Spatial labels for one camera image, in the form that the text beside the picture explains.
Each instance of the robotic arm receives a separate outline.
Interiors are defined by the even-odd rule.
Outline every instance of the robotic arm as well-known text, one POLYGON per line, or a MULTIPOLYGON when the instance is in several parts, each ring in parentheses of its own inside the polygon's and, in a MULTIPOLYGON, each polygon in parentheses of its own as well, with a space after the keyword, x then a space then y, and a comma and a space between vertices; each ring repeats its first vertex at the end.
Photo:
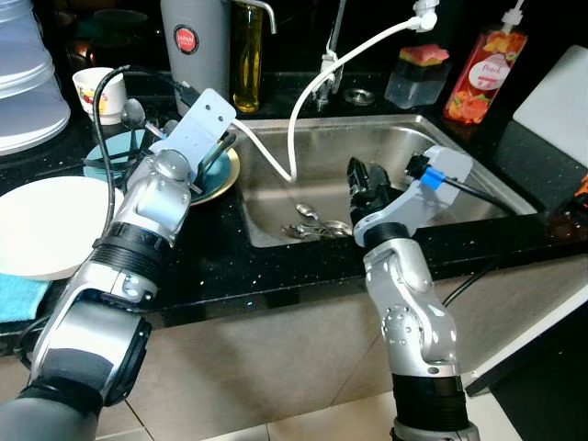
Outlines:
MULTIPOLYGON (((426 166, 459 181, 472 167, 468 156, 438 146, 424 158, 426 166)), ((468 421, 455 324, 435 295, 419 244, 411 239, 453 203, 458 191, 447 184, 435 191, 422 178, 402 192, 390 186, 379 165, 372 164, 368 173, 357 159, 350 161, 347 177, 354 236, 369 250, 364 257, 367 291, 388 347, 398 411, 392 439, 479 441, 478 429, 468 421)))
POLYGON ((0 406, 3 441, 90 441, 103 406, 129 394, 151 331, 148 306, 190 206, 198 164, 234 120, 206 90, 127 182, 107 234, 67 284, 35 345, 28 386, 0 406))

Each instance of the white cable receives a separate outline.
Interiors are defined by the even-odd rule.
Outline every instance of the white cable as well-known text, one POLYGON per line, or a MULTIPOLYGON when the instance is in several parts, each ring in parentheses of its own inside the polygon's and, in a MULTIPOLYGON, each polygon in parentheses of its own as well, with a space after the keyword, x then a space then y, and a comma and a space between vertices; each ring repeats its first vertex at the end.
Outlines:
POLYGON ((282 176, 287 182, 293 183, 292 177, 288 174, 286 170, 276 161, 276 158, 272 156, 272 153, 265 147, 265 145, 261 142, 259 138, 249 129, 242 121, 238 119, 234 119, 232 121, 232 125, 235 126, 237 129, 240 129, 247 137, 253 142, 255 147, 261 152, 261 154, 267 159, 267 161, 276 169, 280 176, 282 176))
POLYGON ((290 166, 290 173, 286 172, 284 168, 276 161, 276 158, 272 156, 269 150, 265 147, 265 145, 255 136, 255 134, 249 129, 246 125, 244 125, 241 121, 235 119, 232 124, 237 127, 238 129, 242 130, 245 135, 247 135, 251 141, 254 143, 255 147, 259 149, 259 152, 267 159, 267 161, 276 169, 276 171, 290 184, 296 182, 298 178, 298 169, 296 166, 296 150, 294 148, 294 129, 296 126, 296 119, 298 114, 300 113, 300 109, 306 101, 306 98, 312 93, 312 90, 321 85, 321 83, 331 74, 332 72, 336 71, 344 65, 349 60, 352 60, 361 52, 365 51, 366 49, 371 48, 374 44, 384 40, 385 38, 389 37, 392 34, 400 30, 404 30, 407 28, 418 28, 421 23, 420 17, 412 17, 398 25, 392 26, 391 28, 387 28, 383 30, 378 35, 372 37, 371 39, 365 41, 364 43, 357 46, 352 51, 348 52, 346 55, 341 57, 339 60, 335 61, 333 64, 328 66, 324 71, 319 73, 316 78, 314 78, 309 85, 306 86, 306 89, 300 94, 298 101, 294 105, 292 109, 292 113, 290 115, 290 120, 288 124, 288 161, 290 166))

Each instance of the small white cup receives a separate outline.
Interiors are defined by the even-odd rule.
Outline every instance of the small white cup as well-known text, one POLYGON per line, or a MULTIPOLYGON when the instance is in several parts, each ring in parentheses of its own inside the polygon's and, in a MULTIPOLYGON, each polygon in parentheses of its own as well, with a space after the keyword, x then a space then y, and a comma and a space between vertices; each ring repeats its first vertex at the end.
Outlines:
MULTIPOLYGON (((110 67, 92 67, 76 72, 72 79, 82 108, 91 120, 94 120, 92 106, 98 84, 113 69, 110 67)), ((122 73, 111 79, 102 91, 100 98, 100 122, 104 125, 120 123, 120 112, 127 100, 127 89, 122 73)))

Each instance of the cooking oil bottle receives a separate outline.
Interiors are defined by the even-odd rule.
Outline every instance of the cooking oil bottle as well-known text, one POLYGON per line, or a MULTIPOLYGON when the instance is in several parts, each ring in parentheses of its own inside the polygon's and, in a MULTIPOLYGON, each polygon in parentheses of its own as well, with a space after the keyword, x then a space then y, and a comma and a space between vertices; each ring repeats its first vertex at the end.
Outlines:
POLYGON ((235 3, 233 7, 232 100, 239 110, 251 113, 259 109, 264 9, 244 3, 235 3))

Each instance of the sink basin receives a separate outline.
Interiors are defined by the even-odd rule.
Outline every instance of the sink basin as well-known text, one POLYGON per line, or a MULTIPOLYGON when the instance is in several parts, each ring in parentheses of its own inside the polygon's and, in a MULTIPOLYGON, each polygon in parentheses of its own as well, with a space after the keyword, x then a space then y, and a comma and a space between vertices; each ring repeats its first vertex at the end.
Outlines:
MULTIPOLYGON (((288 164, 286 119, 247 121, 281 164, 288 164)), ((301 119, 296 131, 298 182, 285 182, 254 145, 240 135, 236 143, 241 159, 238 188, 251 243, 258 247, 297 243, 281 225, 307 222, 296 211, 297 202, 314 206, 325 221, 349 219, 349 188, 346 170, 349 158, 382 165, 393 187, 410 184, 404 167, 414 153, 432 145, 463 150, 427 119, 418 115, 301 119)), ((467 183, 495 195, 517 213, 535 213, 531 205, 511 188, 474 161, 467 183)), ((425 226, 479 221, 502 217, 492 204, 459 194, 456 202, 425 226)))

